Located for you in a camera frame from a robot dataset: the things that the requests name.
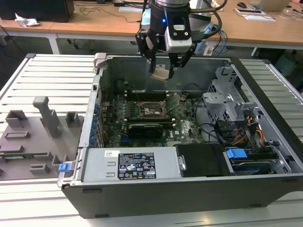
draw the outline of wooden desk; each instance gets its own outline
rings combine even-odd
[[[272,16],[274,16],[276,22],[247,20],[244,17],[238,16],[234,12],[235,8],[239,8],[237,6],[238,2],[239,0],[228,0],[226,6],[223,8],[223,11],[218,12],[223,22],[222,30],[228,35],[227,45],[233,46],[237,43],[240,46],[252,44],[252,46],[259,47],[262,47],[260,45],[266,45],[267,47],[280,45],[281,49],[284,49],[283,45],[285,45],[293,46],[293,48],[289,49],[302,49],[302,17],[300,18],[302,21],[297,19],[286,19],[280,17],[279,12],[269,12]],[[290,4],[293,6],[293,8],[290,8],[290,10],[295,8],[301,12],[303,9],[297,4]],[[217,24],[215,16],[213,16],[212,21]],[[216,35],[215,37],[211,37],[209,40],[218,40],[218,38],[219,36]]]
[[[119,7],[114,5],[102,6],[96,3],[92,6],[74,6],[75,11],[70,21],[68,23],[54,23],[50,28],[51,33],[134,36],[139,30],[138,22],[127,22],[140,21],[141,13],[139,12],[120,12]],[[84,8],[88,11],[81,13],[80,9]],[[89,13],[89,9],[95,9],[95,11]]]
[[[245,0],[245,3],[256,2],[258,0]],[[279,16],[278,12],[271,12],[276,22],[247,20],[244,17],[237,16],[233,11],[238,8],[239,0],[228,0],[223,11],[219,15],[223,21],[222,30],[228,35],[229,46],[260,47],[260,48],[279,48],[279,49],[303,49],[303,21],[285,19]],[[128,21],[138,21],[141,13],[138,12],[120,12],[118,7],[113,5],[99,5],[96,2],[75,2],[75,12],[68,23],[41,22],[40,26],[21,27],[15,21],[1,22],[2,26],[10,35],[46,37],[55,54],[59,54],[59,48],[56,42],[57,38],[77,38],[90,40],[120,40],[135,41],[134,35],[138,31],[139,23],[126,22],[123,17],[116,17],[106,12],[125,16]],[[302,8],[291,3],[298,11]],[[95,8],[95,11],[84,11],[80,9]],[[208,48],[216,45],[219,35],[215,35],[206,41]]]

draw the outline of power supply label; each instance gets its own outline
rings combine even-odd
[[[153,153],[119,154],[119,180],[139,180],[156,178]]]

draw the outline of floor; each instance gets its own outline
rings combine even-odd
[[[51,47],[46,38],[37,38],[37,37],[5,37],[7,45],[0,46],[0,88],[2,88],[10,76],[14,73],[15,69],[22,62],[24,56],[27,53],[44,53],[52,54]],[[106,52],[112,54],[136,54],[138,52],[137,45],[133,45],[130,42],[121,42],[121,41],[103,41],[95,40],[94,41],[94,50],[89,50],[88,40],[77,39],[75,40],[76,45],[79,49],[76,49],[73,45],[73,40],[71,44],[66,39],[57,40],[59,48],[62,54],[90,54],[94,55],[97,52]],[[244,47],[231,47],[230,50],[222,54],[223,57],[232,57],[237,56],[239,58],[250,59],[251,52],[253,48],[244,48]],[[296,54],[295,60],[299,64],[303,65],[303,52]],[[296,83],[302,81],[301,77],[296,80]]]

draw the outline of metal bracket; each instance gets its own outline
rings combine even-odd
[[[235,106],[235,111],[237,114],[237,118],[244,118],[243,111],[253,111],[254,109],[258,109],[258,105],[256,103],[237,103]]]

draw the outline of blue cable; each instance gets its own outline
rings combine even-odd
[[[224,50],[224,48],[225,48],[226,45],[227,45],[227,40],[225,41],[224,31],[220,30],[220,34],[223,36],[223,47],[222,47],[222,49],[220,50],[218,56],[221,55],[222,51]]]

